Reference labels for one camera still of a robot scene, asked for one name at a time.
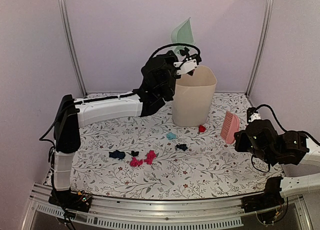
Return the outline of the pink hand brush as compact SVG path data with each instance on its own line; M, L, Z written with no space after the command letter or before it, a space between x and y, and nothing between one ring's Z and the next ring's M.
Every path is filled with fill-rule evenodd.
M226 111L222 124L220 136L226 144L232 144L235 141L234 134L239 131L240 120L236 114Z

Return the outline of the green plastic dustpan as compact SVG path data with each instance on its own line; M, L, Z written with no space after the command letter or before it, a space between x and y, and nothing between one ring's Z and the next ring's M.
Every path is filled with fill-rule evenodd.
M171 33L171 42L175 43L184 43L189 45L194 45L195 40L193 37L191 18L182 22L177 26Z

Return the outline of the magenta paper scrap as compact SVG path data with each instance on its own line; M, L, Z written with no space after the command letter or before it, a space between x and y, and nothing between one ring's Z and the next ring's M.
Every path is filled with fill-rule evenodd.
M153 150L150 150L147 155L146 159L144 159L144 162L147 165L151 165L153 163L153 160L157 157L156 153Z
M129 165L135 168L135 167L141 166L143 163L144 163L143 159L137 159L136 157L133 157Z

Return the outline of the black paper scrap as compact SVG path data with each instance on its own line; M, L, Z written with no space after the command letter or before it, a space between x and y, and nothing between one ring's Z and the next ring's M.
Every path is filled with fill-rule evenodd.
M132 151L130 152L130 155L131 155L132 157L137 157L137 156L139 155L139 152L132 150Z

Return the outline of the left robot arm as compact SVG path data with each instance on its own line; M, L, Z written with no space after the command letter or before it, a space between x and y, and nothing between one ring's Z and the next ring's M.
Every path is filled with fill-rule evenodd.
M49 163L52 191L49 203L63 210L88 212L91 196L84 191L71 191L73 158L81 146L80 128L93 123L122 117L147 117L172 101L181 62L173 51L152 56L141 69L139 88L121 95L75 100L65 95L53 123L55 146Z

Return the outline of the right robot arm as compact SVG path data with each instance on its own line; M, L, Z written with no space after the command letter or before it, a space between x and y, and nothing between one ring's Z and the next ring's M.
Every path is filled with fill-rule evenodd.
M255 119L244 130L234 133L235 150L251 153L268 166L320 165L320 144L304 131L289 130L278 134L268 119ZM246 213L273 208L284 204L295 195L316 192L320 189L318 173L300 177L270 177L260 194L243 197Z

